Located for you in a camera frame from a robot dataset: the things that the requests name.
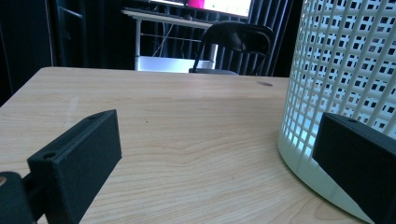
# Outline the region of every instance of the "computer monitor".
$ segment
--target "computer monitor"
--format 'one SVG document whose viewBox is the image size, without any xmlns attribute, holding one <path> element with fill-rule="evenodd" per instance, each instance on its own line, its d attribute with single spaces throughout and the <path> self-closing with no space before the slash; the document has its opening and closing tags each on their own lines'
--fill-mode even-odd
<svg viewBox="0 0 396 224">
<path fill-rule="evenodd" d="M 248 18 L 253 0 L 186 0 L 186 7 Z"/>
<path fill-rule="evenodd" d="M 158 3 L 176 7 L 184 7 L 185 0 L 148 0 L 150 3 Z"/>
</svg>

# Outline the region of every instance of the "wooden table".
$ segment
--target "wooden table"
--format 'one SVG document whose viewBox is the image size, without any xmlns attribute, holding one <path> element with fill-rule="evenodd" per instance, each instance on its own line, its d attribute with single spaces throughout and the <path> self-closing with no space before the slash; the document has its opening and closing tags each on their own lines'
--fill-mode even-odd
<svg viewBox="0 0 396 224">
<path fill-rule="evenodd" d="M 287 87 L 280 77 L 44 68 L 0 108 L 0 171 L 27 175 L 34 152 L 115 108 L 123 158 L 82 223 L 359 223 L 280 158 Z"/>
</svg>

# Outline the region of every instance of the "screw hole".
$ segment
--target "screw hole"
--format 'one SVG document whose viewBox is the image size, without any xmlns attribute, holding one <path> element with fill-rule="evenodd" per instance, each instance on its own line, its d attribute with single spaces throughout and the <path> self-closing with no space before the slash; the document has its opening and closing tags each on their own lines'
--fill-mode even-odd
<svg viewBox="0 0 396 224">
<path fill-rule="evenodd" d="M 0 176 L 0 187 L 6 184 L 7 178 L 5 176 Z"/>
<path fill-rule="evenodd" d="M 56 154 L 53 152 L 47 153 L 43 156 L 44 160 L 48 160 L 51 159 L 52 157 L 54 157 Z"/>
</svg>

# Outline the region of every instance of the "perforated panel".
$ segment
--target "perforated panel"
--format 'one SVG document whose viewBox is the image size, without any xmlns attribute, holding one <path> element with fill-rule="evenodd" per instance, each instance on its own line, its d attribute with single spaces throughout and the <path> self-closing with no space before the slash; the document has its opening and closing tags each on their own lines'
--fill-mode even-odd
<svg viewBox="0 0 396 224">
<path fill-rule="evenodd" d="M 396 139 L 395 23 L 395 1 L 303 5 L 279 149 L 290 168 L 319 193 L 322 187 L 314 182 L 324 180 L 313 176 L 326 174 L 311 155 L 323 112 L 357 119 Z M 321 194 L 332 201 L 337 186 L 329 182 L 326 188 Z"/>
</svg>

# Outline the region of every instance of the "dark curtain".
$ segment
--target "dark curtain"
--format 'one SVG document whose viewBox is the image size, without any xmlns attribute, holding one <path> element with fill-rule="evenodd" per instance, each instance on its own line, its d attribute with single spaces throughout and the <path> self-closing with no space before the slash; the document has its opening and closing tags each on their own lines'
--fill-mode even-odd
<svg viewBox="0 0 396 224">
<path fill-rule="evenodd" d="M 224 16 L 213 12 L 153 4 L 135 5 L 134 7 L 178 16 L 189 14 L 193 18 L 203 21 L 243 21 L 268 26 L 273 29 L 276 41 L 271 56 L 267 57 L 259 74 L 261 76 L 272 76 L 276 68 L 276 62 L 279 60 L 279 52 L 281 52 L 290 12 L 293 9 L 301 10 L 300 8 L 293 8 L 293 2 L 294 0 L 255 0 L 248 19 Z M 142 55 L 194 59 L 199 47 L 199 42 L 196 40 L 201 39 L 204 30 L 143 21 L 142 32 Z M 208 58 L 208 54 L 207 50 L 204 54 L 204 59 Z M 260 57 L 237 52 L 232 53 L 224 48 L 219 48 L 216 68 L 232 70 L 238 74 L 246 75 L 251 73 L 256 63 L 261 60 Z"/>
</svg>

